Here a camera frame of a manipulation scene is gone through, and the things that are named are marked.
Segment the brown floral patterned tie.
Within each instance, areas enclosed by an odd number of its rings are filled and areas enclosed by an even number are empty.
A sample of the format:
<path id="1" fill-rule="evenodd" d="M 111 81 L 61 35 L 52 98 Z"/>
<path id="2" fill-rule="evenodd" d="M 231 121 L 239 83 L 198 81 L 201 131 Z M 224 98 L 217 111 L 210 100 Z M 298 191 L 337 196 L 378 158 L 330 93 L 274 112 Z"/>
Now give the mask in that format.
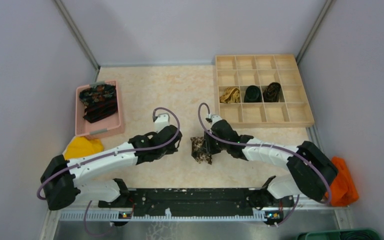
<path id="1" fill-rule="evenodd" d="M 212 155 L 208 152 L 206 147 L 206 140 L 202 137 L 191 137 L 191 156 L 193 159 L 201 164 L 201 163 L 207 163 L 211 165 L 213 163 L 212 161 Z"/>

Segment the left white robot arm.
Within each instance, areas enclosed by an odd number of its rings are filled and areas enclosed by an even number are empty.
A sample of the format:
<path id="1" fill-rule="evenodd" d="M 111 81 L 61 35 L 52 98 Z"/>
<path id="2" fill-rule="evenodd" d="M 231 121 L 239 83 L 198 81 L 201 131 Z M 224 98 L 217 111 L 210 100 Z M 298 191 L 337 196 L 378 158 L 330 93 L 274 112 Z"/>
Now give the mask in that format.
<path id="1" fill-rule="evenodd" d="M 73 203 L 97 201 L 100 208 L 129 208 L 132 196 L 121 178 L 96 181 L 113 170 L 151 163 L 178 151 L 182 133 L 167 113 L 153 117 L 155 130 L 136 135 L 112 149 L 65 159 L 55 156 L 40 178 L 37 196 L 51 211 Z"/>

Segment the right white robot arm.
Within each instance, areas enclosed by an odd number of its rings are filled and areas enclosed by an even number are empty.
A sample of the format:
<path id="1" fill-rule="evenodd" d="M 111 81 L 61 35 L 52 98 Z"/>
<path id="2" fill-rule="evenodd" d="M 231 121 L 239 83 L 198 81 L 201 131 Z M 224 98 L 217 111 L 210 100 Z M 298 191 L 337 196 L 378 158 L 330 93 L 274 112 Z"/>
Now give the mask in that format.
<path id="1" fill-rule="evenodd" d="M 331 201 L 331 185 L 339 171 L 314 143 L 304 141 L 290 146 L 264 142 L 251 135 L 239 135 L 219 115 L 209 114 L 206 121 L 211 127 L 205 131 L 204 146 L 210 155 L 226 151 L 235 159 L 271 164 L 288 171 L 286 175 L 271 177 L 263 185 L 261 199 L 267 206 L 297 195 L 324 204 Z"/>

